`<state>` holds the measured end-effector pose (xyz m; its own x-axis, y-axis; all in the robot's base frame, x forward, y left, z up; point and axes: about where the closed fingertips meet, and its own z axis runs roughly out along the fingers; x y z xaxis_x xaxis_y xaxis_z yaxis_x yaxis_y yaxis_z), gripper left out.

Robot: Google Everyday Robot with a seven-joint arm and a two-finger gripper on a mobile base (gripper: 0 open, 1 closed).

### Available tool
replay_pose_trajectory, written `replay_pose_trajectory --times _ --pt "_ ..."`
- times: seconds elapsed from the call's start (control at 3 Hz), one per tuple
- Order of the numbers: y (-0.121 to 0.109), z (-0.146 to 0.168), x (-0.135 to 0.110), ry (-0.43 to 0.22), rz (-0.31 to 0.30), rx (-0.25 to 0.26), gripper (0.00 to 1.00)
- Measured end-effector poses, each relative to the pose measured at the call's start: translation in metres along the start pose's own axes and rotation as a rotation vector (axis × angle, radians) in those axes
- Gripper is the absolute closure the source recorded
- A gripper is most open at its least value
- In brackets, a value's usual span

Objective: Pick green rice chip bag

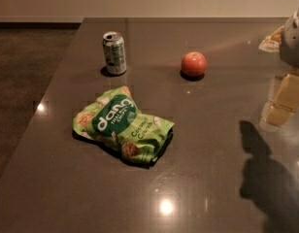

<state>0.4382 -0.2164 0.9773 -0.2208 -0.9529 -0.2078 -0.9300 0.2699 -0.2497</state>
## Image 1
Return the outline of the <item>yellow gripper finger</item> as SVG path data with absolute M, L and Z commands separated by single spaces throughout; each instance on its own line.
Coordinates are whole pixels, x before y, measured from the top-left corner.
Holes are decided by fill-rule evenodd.
M 276 77 L 261 119 L 265 124 L 283 126 L 299 110 L 299 69 Z

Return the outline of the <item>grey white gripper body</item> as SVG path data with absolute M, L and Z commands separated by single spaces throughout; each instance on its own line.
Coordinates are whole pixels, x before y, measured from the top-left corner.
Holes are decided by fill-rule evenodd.
M 299 7 L 284 24 L 280 57 L 286 64 L 299 68 Z

